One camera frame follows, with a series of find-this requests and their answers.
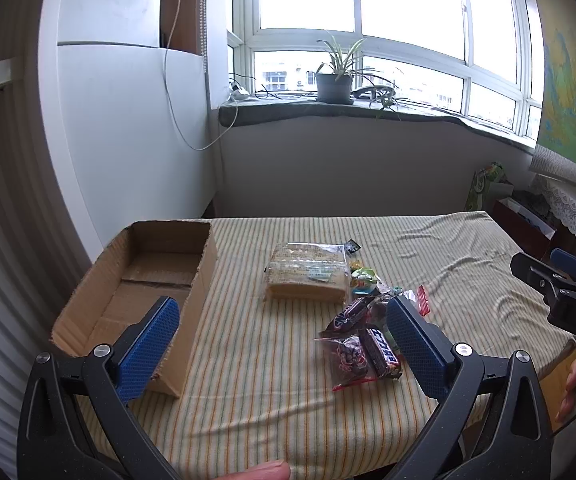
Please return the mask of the person's right hand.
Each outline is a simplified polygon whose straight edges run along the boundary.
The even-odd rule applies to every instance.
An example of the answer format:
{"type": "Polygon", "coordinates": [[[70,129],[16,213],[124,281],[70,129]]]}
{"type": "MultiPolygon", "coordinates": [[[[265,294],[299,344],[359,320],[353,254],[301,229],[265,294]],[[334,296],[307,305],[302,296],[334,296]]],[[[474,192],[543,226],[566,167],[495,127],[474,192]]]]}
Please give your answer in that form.
{"type": "Polygon", "coordinates": [[[576,358],[571,362],[568,368],[568,375],[565,381],[564,396],[561,399],[556,420],[563,422],[574,409],[576,403],[576,358]]]}

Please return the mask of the person's left hand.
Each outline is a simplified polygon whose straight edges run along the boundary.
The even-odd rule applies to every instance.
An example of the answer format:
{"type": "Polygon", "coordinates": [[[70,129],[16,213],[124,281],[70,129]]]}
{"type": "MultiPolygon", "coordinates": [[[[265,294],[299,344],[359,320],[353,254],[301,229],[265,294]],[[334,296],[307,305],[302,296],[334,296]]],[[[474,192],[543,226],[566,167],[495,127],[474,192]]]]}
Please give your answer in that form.
{"type": "Polygon", "coordinates": [[[289,480],[290,477],[289,464],[284,460],[273,460],[234,474],[225,474],[216,480],[289,480]]]}

